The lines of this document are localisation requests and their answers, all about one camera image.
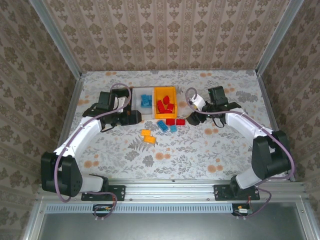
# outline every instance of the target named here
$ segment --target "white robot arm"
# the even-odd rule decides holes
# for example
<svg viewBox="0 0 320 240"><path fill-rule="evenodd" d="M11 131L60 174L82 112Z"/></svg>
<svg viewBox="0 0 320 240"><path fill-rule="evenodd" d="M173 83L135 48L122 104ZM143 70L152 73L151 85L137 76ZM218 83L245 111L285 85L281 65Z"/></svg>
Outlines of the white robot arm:
<svg viewBox="0 0 320 240"><path fill-rule="evenodd" d="M79 125L69 138L53 153L45 152L42 155L41 184L43 190L55 193L58 185L61 194L74 197L78 193L100 192L108 188L107 178L82 173L77 161L91 140L103 129L109 130L116 125L125 126L141 122L141 113L131 110L130 104L115 111L124 106L127 101L126 94L128 94L127 89L113 90L112 93L101 92L99 101L84 112ZM96 116L111 111L113 113L96 119ZM57 182L55 182L54 171L58 156L61 156L61 159L58 165Z"/></svg>
<svg viewBox="0 0 320 240"><path fill-rule="evenodd" d="M250 168L231 179L230 188L233 195L237 196L244 192L242 190L248 188L254 189L255 185L261 181L291 169L288 156L269 136L271 135L289 151L288 139L284 132L272 131L257 124L240 105L228 102L222 86L210 88L208 93L211 103L204 101L198 94L189 99L189 103L198 109L186 118L189 124L196 126L206 121L207 118L219 118L223 125L228 124L253 143Z"/></svg>

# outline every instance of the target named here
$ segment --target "cable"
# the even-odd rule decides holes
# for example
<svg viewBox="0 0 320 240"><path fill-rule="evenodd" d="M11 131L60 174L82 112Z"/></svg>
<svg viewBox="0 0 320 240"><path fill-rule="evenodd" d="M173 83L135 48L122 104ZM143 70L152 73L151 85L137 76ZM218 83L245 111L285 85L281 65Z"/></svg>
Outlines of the cable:
<svg viewBox="0 0 320 240"><path fill-rule="evenodd" d="M271 197L272 197L271 192L269 192L268 190L262 189L262 188L260 188L260 187L257 187L257 189L259 189L259 190L262 191L262 192L268 193L268 194L269 194L268 199L265 201L265 203L264 203L257 211L255 211L254 213L252 213L252 214L250 214L250 215L243 216L241 213L234 211L234 213L236 213L236 214L239 215L239 216L238 216L239 218L247 219L247 218L253 217L254 215L256 215L256 214L258 214L259 212L261 212L261 211L265 208L265 206L267 206L267 204L270 202Z"/></svg>
<svg viewBox="0 0 320 240"><path fill-rule="evenodd" d="M54 166L54 175L53 175L53 179L54 179L54 188L55 188L55 191L56 191L56 194L58 195L58 198L63 202L63 203L67 203L70 201L71 197L69 197L68 199L64 199L60 193L60 190L59 190L59 184L58 184L58 169L59 169L59 163L60 163L60 160L61 160L61 157L63 156L63 154L67 151L67 148L70 147L70 144L73 142L73 140L76 138L76 136L81 132L82 129L84 129L85 126L87 126L89 123L91 123L92 121L96 120L96 119L99 119L101 117L104 117L106 115L110 115L110 114L113 114L113 113L116 113L122 109L124 109L128 104L129 102L131 101L131 90L130 88L123 84L123 83L115 83L111 86L110 88L110 93L112 92L113 88L116 86L116 85L122 85L124 86L128 92L129 92L129 97L128 97L128 100L123 104L123 106L121 106L120 108L117 108L117 109L114 109L112 111L109 111L109 112L105 112L105 113L102 113L102 114L99 114L91 119L89 119L88 121L86 121L81 127L79 127L79 129L72 135L72 137L70 138L70 140L66 143L65 147L62 149L62 151L60 152L58 158L56 159L56 162L55 162L55 166Z"/></svg>
<svg viewBox="0 0 320 240"><path fill-rule="evenodd" d="M110 209L109 213L105 216L97 216L97 210L98 209L101 209L101 208L105 208L107 206L97 206L95 209L94 209L94 212L93 212L93 215L95 216L95 220L98 220L98 219L106 219L108 218L111 213L116 209L116 206L117 206L117 202L118 202L118 198L117 196L113 193L113 192L109 192L109 191L104 191L104 192L94 192L94 191L88 191L87 194L93 194L93 195L111 195L114 197L114 204L112 206L112 208Z"/></svg>
<svg viewBox="0 0 320 240"><path fill-rule="evenodd" d="M289 179L291 177L293 177L294 172L295 172L295 162L291 156L291 154L289 153L289 151L285 148L285 146L279 142L274 136L272 136L268 131L266 131L264 128L264 126L260 125L259 123L257 123L255 120L253 120L251 117L249 117L246 114L243 114L242 112L238 112L238 111L216 111L216 112L205 112L205 111L199 111L198 109L195 109L190 103L189 103L189 97L188 97L188 93L190 90L194 90L195 91L195 95L197 96L197 90L193 87L189 87L186 92L185 92L185 101L188 104L188 106L195 112L200 113L200 114L205 114L205 115L219 115L219 114L237 114L237 115L241 115L242 117L246 118L247 120L249 120L249 122L251 122L252 124L254 124L255 126L257 126L258 128L261 129L262 132L264 132L266 135L268 135L283 151L284 153L287 155L287 157L289 158L290 161L290 165L291 165L291 171L289 173L289 175L287 176L280 176L280 177L270 177L268 179L265 179L262 182L257 183L257 185L264 183L267 180L274 180L274 179Z"/></svg>

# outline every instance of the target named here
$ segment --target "wall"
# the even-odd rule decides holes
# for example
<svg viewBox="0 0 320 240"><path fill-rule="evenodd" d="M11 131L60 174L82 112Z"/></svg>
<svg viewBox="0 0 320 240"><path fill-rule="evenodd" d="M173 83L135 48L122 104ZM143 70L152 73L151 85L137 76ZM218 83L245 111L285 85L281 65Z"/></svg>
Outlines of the wall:
<svg viewBox="0 0 320 240"><path fill-rule="evenodd" d="M0 1L0 239L19 239L75 79L27 0Z"/></svg>
<svg viewBox="0 0 320 240"><path fill-rule="evenodd" d="M44 0L82 71L255 69L289 0Z"/></svg>
<svg viewBox="0 0 320 240"><path fill-rule="evenodd" d="M320 1L305 0L262 75L279 128L284 130L320 218Z"/></svg>

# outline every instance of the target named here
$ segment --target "red block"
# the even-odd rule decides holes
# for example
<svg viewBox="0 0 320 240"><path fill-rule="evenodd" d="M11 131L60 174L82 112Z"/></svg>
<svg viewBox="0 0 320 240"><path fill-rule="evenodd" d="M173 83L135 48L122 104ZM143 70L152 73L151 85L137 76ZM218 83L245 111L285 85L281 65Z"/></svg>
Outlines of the red block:
<svg viewBox="0 0 320 240"><path fill-rule="evenodd" d="M166 107L167 110L170 110L170 113L174 110L175 105L173 103L169 103L168 106Z"/></svg>
<svg viewBox="0 0 320 240"><path fill-rule="evenodd" d="M172 126L172 125L175 125L175 120L174 119L166 119L165 120L165 124L168 125L168 126Z"/></svg>
<svg viewBox="0 0 320 240"><path fill-rule="evenodd" d="M162 103L161 100L156 102L156 106L158 108L159 113L161 113L161 114L165 113L166 109L165 109L165 106L164 106L164 104Z"/></svg>
<svg viewBox="0 0 320 240"><path fill-rule="evenodd" d="M186 125L186 120L185 119L177 119L175 121L175 124L179 125L179 126L184 126L184 125Z"/></svg>
<svg viewBox="0 0 320 240"><path fill-rule="evenodd" d="M164 98L163 98L163 104L164 105L167 105L167 104L169 104L170 103L170 98L168 97L168 96L165 96Z"/></svg>

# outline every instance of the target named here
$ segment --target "floral tablecloth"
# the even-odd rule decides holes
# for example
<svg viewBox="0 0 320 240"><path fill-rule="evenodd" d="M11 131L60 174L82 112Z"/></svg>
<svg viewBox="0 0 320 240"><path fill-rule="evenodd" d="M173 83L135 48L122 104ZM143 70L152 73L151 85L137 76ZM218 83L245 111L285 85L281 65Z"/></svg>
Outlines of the floral tablecloth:
<svg viewBox="0 0 320 240"><path fill-rule="evenodd" d="M223 86L229 102L237 102L252 118L270 127L253 70L95 71L85 77L71 132L83 112L98 101L100 91L109 91L114 83L175 86L180 118L192 112L185 102L187 88L196 88L209 100L207 89ZM141 129L151 130L155 145L143 142ZM229 180L250 166L251 155L251 142L227 125L217 128L211 119L198 126L178 127L175 133L163 133L156 120L148 120L100 133L84 151L79 165L85 173L118 179Z"/></svg>

